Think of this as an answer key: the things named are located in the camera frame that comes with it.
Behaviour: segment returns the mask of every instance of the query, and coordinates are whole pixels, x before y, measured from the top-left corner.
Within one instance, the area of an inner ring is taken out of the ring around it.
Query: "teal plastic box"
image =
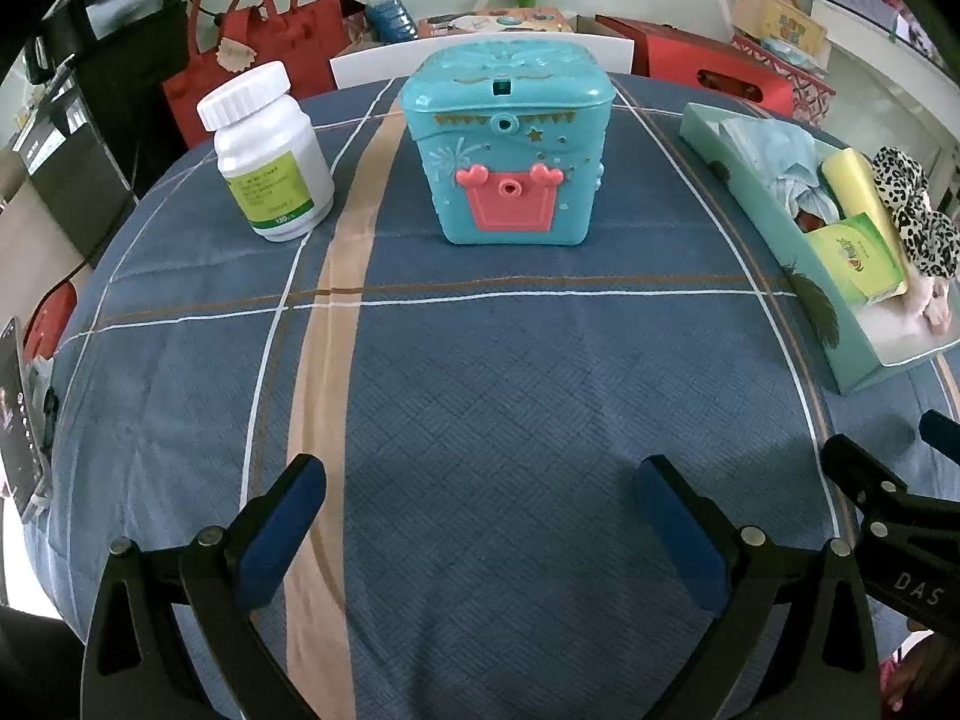
[[[400,107],[448,240],[584,240],[613,96],[593,56],[565,41],[476,41],[428,57]]]
[[[731,194],[784,268],[827,353],[840,392],[862,389],[910,370],[960,343],[957,290],[950,291],[953,322],[944,336],[930,333],[922,317],[906,317],[901,296],[851,309],[800,228],[713,129],[712,124],[731,118],[750,117],[690,103],[683,110],[680,136],[715,173],[725,177]],[[837,153],[823,141],[818,140],[816,146],[821,161]]]

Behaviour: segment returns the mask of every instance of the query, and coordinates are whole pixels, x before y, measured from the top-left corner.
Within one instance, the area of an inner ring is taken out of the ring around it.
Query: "white bottle cap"
[[[256,113],[290,91],[290,76],[282,62],[267,62],[230,79],[197,103],[203,128],[215,132]]]

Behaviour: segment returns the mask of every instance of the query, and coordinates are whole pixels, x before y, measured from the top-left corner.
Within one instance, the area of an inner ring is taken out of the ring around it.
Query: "leopard print scrunchie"
[[[874,157],[874,183],[899,231],[907,259],[924,276],[952,278],[960,268],[960,231],[930,209],[923,193],[926,173],[899,148],[884,146]]]

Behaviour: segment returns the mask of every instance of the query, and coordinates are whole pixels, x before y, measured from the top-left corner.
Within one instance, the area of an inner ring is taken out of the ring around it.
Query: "yellow roll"
[[[887,209],[877,194],[877,186],[874,184],[874,167],[855,148],[845,148],[834,156],[827,157],[821,167],[824,177],[829,181],[830,189],[833,189],[840,207],[843,208],[844,216],[851,218],[857,214],[866,214],[870,217],[870,221],[883,236],[885,244],[890,247],[890,251],[906,272],[904,247],[901,245],[901,238],[890,220]],[[902,295],[905,292],[906,282],[904,281],[894,295]]]

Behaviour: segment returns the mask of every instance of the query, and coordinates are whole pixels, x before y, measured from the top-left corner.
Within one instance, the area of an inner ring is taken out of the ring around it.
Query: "beige tag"
[[[217,64],[231,73],[240,73],[253,65],[256,52],[250,46],[244,46],[235,40],[224,38],[217,49]]]

